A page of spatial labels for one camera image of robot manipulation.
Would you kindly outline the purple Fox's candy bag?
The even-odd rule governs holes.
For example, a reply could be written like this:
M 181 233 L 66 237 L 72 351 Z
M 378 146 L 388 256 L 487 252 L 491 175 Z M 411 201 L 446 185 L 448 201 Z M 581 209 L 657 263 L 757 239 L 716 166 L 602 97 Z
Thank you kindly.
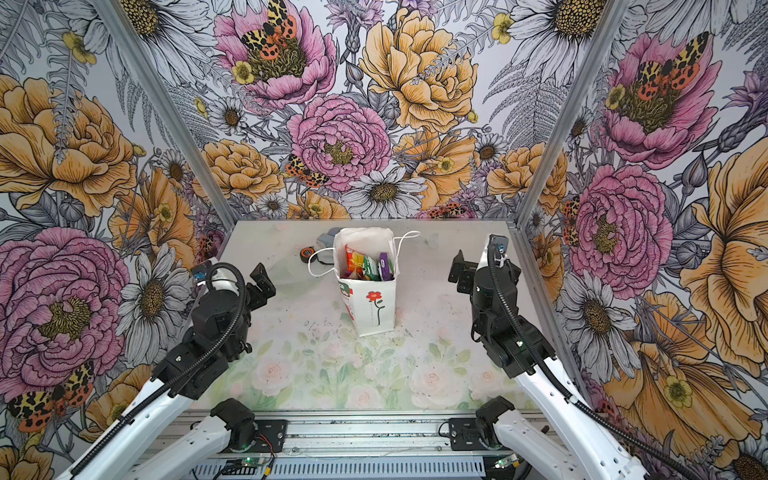
M 379 273 L 382 281 L 391 281 L 394 279 L 393 267 L 390 256 L 387 252 L 382 252 L 379 256 Z

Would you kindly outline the green yellow candy bag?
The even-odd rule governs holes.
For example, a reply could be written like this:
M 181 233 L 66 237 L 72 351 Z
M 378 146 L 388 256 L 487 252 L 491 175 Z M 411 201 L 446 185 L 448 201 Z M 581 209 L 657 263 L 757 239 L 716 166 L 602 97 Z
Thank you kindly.
M 367 255 L 363 256 L 363 278 L 366 281 L 380 281 L 381 273 L 379 270 L 379 262 Z

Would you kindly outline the white paper bag red flower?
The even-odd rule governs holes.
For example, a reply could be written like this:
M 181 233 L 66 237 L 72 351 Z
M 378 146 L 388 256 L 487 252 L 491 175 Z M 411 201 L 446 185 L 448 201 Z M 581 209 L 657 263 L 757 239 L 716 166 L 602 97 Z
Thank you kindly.
M 416 238 L 416 230 L 397 236 L 389 228 L 343 228 L 336 235 L 332 248 L 325 248 L 333 255 L 330 270 L 335 275 L 341 298 L 359 336 L 365 337 L 395 329 L 397 279 L 400 275 L 399 255 L 402 243 Z M 391 281 L 366 281 L 347 277 L 345 246 L 362 255 L 379 261 L 382 252 L 390 256 L 394 279 Z

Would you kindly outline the red yellow snack packet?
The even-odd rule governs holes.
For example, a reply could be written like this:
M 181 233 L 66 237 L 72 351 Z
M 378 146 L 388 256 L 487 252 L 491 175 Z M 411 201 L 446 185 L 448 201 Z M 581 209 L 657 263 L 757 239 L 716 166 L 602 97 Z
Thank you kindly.
M 349 279 L 357 279 L 359 276 L 358 253 L 354 249 L 346 245 L 345 255 L 346 255 L 347 277 Z

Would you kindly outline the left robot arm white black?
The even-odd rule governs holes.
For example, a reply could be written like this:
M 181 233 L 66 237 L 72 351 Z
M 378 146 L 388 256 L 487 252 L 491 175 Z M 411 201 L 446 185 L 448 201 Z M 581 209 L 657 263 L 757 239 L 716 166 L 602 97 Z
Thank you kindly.
M 265 306 L 276 288 L 263 264 L 244 280 L 232 264 L 219 262 L 206 274 L 206 291 L 191 313 L 181 343 L 153 370 L 135 401 L 102 434 L 62 479 L 97 479 L 123 474 L 191 403 L 252 352 L 247 342 L 251 312 Z

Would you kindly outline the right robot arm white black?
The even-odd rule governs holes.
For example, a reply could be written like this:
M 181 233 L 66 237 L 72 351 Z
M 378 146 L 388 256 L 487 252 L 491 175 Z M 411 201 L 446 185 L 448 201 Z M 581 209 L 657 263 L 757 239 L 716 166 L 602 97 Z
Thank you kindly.
M 513 451 L 546 479 L 648 478 L 641 461 L 585 404 L 541 331 L 520 315 L 522 273 L 508 247 L 507 237 L 489 235 L 479 261 L 454 257 L 449 280 L 469 297 L 472 340 L 523 389 L 558 437 L 532 426 L 510 400 L 497 396 L 476 411 L 481 442 Z

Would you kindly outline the black orange tape roll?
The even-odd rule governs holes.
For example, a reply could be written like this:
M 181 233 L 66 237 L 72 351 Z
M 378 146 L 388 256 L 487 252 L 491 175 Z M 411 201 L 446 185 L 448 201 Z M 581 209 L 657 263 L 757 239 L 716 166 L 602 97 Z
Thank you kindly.
M 304 247 L 299 252 L 299 257 L 303 263 L 309 264 L 314 255 L 316 254 L 316 250 L 312 246 Z

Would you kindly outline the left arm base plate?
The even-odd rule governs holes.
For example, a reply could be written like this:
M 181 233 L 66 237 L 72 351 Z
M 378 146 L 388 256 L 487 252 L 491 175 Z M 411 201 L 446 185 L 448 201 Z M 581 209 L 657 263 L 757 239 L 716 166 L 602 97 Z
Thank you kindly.
M 245 423 L 244 439 L 238 445 L 238 452 L 273 453 L 283 452 L 287 438 L 288 422 L 282 419 L 256 419 Z

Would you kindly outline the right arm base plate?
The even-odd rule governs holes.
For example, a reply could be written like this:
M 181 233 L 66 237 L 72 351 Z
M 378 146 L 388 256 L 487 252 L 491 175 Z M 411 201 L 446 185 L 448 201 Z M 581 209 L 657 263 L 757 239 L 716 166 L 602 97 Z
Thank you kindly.
M 453 451 L 491 451 L 500 447 L 492 426 L 477 417 L 449 418 L 448 439 Z

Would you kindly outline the aluminium rail frame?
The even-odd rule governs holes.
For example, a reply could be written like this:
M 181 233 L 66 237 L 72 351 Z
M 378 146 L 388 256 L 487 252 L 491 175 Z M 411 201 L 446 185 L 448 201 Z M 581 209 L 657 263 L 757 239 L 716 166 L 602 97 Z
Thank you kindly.
M 556 439 L 549 422 L 532 426 Z M 288 422 L 283 452 L 248 454 L 228 448 L 229 434 L 205 420 L 154 457 L 129 470 L 130 479 L 536 479 L 544 478 L 508 449 L 453 451 L 448 419 L 461 412 L 358 415 L 318 412 L 263 414 Z

